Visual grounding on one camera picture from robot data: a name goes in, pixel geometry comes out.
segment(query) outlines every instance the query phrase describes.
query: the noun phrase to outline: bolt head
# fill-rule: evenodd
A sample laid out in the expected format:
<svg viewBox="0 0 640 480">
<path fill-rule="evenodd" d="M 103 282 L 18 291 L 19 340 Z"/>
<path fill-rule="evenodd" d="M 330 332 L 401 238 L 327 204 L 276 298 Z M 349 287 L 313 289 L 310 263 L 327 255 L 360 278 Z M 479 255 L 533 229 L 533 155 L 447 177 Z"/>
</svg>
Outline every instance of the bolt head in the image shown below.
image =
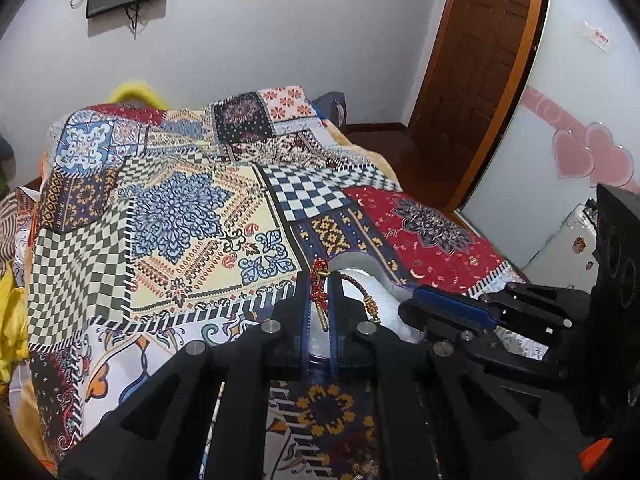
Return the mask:
<svg viewBox="0 0 640 480">
<path fill-rule="evenodd" d="M 433 351 L 440 357 L 449 357 L 453 354 L 453 345 L 449 341 L 438 341 L 433 345 Z"/>
<path fill-rule="evenodd" d="M 189 355 L 199 355 L 207 349 L 207 344 L 202 339 L 194 339 L 193 341 L 189 341 L 184 346 L 184 349 Z"/>
<path fill-rule="evenodd" d="M 276 332 L 280 331 L 282 325 L 275 319 L 268 319 L 260 326 L 260 328 L 267 334 L 275 334 Z"/>
<path fill-rule="evenodd" d="M 370 321 L 361 321 L 358 323 L 356 329 L 361 334 L 371 335 L 378 329 L 378 327 L 376 327 L 375 323 L 372 323 Z"/>
</svg>

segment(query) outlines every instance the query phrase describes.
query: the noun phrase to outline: white wall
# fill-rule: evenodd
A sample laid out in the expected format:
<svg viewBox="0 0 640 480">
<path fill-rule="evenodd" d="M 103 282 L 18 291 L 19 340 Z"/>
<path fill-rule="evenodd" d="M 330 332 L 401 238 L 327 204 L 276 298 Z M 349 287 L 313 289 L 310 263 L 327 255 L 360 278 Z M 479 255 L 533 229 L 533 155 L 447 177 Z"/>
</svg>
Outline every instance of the white wall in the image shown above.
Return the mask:
<svg viewBox="0 0 640 480">
<path fill-rule="evenodd" d="M 610 52 L 577 34 L 599 27 Z M 607 126 L 640 174 L 640 50 L 610 0 L 551 0 L 529 85 L 584 125 Z M 519 105 L 463 215 L 518 266 L 524 266 L 578 203 L 595 196 L 588 178 L 558 179 L 555 128 Z"/>
<path fill-rule="evenodd" d="M 344 92 L 352 123 L 401 121 L 434 0 L 161 0 L 135 40 L 122 10 L 86 20 L 69 2 L 26 0 L 0 40 L 12 186 L 36 176 L 53 121 L 131 79 L 173 107 L 301 84 L 310 98 Z"/>
</svg>

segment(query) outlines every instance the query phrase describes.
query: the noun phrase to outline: patchwork quilt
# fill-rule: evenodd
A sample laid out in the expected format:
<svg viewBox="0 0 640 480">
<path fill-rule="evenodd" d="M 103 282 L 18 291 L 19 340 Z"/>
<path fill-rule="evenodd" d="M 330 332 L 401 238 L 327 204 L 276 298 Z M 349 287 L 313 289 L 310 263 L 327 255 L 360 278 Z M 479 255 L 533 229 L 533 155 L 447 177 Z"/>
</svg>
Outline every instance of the patchwork quilt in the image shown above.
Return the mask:
<svg viewBox="0 0 640 480">
<path fill-rule="evenodd" d="M 93 106 L 50 129 L 28 331 L 55 460 L 190 340 L 267 319 L 318 256 L 366 253 L 399 285 L 473 296 L 517 280 L 328 127 L 289 86 L 197 110 Z M 366 384 L 273 383 L 265 428 L 265 478 L 376 475 Z"/>
</svg>

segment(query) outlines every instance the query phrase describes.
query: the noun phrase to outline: checkered pattern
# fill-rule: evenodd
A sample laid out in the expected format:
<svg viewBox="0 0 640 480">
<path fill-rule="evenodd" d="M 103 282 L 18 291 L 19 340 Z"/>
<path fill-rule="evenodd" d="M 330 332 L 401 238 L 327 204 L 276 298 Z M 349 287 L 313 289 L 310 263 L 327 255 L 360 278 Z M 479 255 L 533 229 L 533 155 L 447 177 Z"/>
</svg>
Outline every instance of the checkered pattern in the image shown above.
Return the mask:
<svg viewBox="0 0 640 480">
<path fill-rule="evenodd" d="M 320 180 L 328 186 L 344 187 L 371 186 L 387 191 L 401 191 L 400 187 L 389 180 L 376 166 L 350 166 L 343 170 L 332 168 L 296 168 L 293 166 L 277 166 L 270 164 L 263 167 L 267 176 L 273 171 L 295 172 L 311 180 Z"/>
<path fill-rule="evenodd" d="M 92 317 L 120 320 L 130 310 L 127 202 L 76 231 L 40 231 L 29 288 L 30 343 L 54 344 Z"/>
<path fill-rule="evenodd" d="M 204 153 L 202 153 L 200 150 L 197 150 L 196 152 L 187 153 L 186 155 L 184 155 L 184 158 L 191 164 L 202 164 L 205 156 Z"/>
<path fill-rule="evenodd" d="M 129 158 L 118 175 L 118 187 L 146 184 L 165 164 L 166 161 L 158 156 Z"/>
<path fill-rule="evenodd" d="M 285 218 L 290 222 L 313 218 L 350 202 L 337 187 L 305 174 L 302 168 L 267 166 L 263 170 Z"/>
</svg>

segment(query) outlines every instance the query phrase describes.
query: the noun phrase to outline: sticker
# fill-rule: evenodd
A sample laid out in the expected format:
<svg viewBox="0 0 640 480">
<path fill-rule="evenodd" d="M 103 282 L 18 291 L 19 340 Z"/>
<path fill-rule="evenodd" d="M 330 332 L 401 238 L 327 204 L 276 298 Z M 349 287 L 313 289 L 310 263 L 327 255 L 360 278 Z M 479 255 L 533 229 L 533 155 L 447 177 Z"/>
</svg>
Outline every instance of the sticker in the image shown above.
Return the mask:
<svg viewBox="0 0 640 480">
<path fill-rule="evenodd" d="M 572 245 L 572 250 L 574 250 L 574 254 L 580 254 L 587 247 L 587 242 L 584 241 L 584 238 L 578 236 L 574 240 L 574 244 Z"/>
<path fill-rule="evenodd" d="M 601 29 L 591 27 L 587 22 L 582 24 L 581 35 L 583 38 L 591 41 L 591 43 L 599 46 L 605 52 L 611 48 L 610 38 L 608 38 Z"/>
</svg>

